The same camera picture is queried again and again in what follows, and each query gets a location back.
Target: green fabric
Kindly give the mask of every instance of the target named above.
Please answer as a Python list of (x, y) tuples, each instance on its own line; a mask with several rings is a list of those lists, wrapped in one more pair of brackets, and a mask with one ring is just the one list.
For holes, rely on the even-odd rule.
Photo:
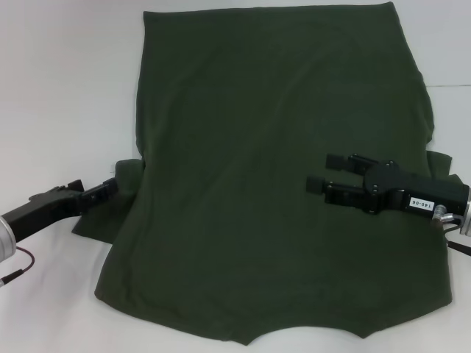
[(294, 326), (366, 337), (450, 303), (447, 247), (428, 219), (305, 192), (309, 174), (361, 181), (325, 170), (327, 153), (448, 174), (450, 158), (425, 151), (431, 103), (391, 3), (144, 13), (144, 23), (145, 169), (116, 174), (140, 187), (76, 228), (114, 239), (99, 299), (243, 344)]

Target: metal connector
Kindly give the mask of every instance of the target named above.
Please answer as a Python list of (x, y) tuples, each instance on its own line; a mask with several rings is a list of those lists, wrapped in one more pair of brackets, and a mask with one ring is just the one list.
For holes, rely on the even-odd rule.
[(13, 234), (10, 225), (0, 216), (0, 262), (12, 257), (15, 254), (15, 251), (15, 235)]
[(466, 211), (464, 211), (464, 223), (460, 231), (461, 234), (471, 237), (471, 192), (468, 197)]

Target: white backdrop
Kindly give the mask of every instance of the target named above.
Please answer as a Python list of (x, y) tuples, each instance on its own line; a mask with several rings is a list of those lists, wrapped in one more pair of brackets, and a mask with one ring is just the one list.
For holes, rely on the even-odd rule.
[[(134, 114), (144, 10), (339, 3), (378, 1), (0, 0), (0, 215), (74, 179), (94, 186), (112, 176), (117, 160), (138, 156)], [(436, 116), (431, 148), (453, 155), (453, 171), (469, 184), (471, 3), (394, 3), (430, 86)], [(110, 246), (72, 235), (75, 221), (62, 221), (21, 244), (37, 262), (0, 290), (1, 352), (469, 350), (471, 257), (456, 252), (450, 252), (454, 302), (435, 313), (366, 340), (335, 329), (300, 327), (264, 335), (244, 347), (141, 321), (95, 299)], [(460, 235), (451, 238), (471, 245)], [(0, 264), (0, 276), (28, 261), (16, 254)]]

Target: label sticker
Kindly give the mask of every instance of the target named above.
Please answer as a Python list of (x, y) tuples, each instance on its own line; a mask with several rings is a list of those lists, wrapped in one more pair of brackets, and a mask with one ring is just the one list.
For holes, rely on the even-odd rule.
[(411, 202), (409, 202), (409, 206), (422, 208), (423, 210), (433, 211), (433, 206), (435, 206), (435, 202), (416, 199), (415, 197), (411, 197)]

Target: cable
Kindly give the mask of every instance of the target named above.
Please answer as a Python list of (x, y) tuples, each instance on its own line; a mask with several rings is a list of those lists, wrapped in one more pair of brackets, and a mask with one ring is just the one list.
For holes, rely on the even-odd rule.
[(26, 254), (29, 255), (29, 257), (31, 257), (31, 263), (28, 265), (28, 267), (26, 267), (24, 270), (23, 270), (23, 273), (28, 271), (36, 262), (36, 259), (35, 259), (35, 256), (28, 250), (26, 249), (23, 249), (23, 248), (20, 248), (19, 246), (16, 247), (17, 250), (21, 251), (21, 252), (24, 252)]
[(4, 285), (7, 285), (8, 283), (12, 282), (14, 279), (17, 279), (20, 277), (22, 274), (24, 274), (26, 271), (28, 271), (34, 264), (35, 264), (35, 256), (29, 252), (26, 249), (20, 248), (19, 246), (16, 247), (19, 251), (24, 252), (31, 257), (31, 263), (26, 267), (24, 270), (17, 270), (5, 277), (0, 278), (0, 288), (3, 287)]

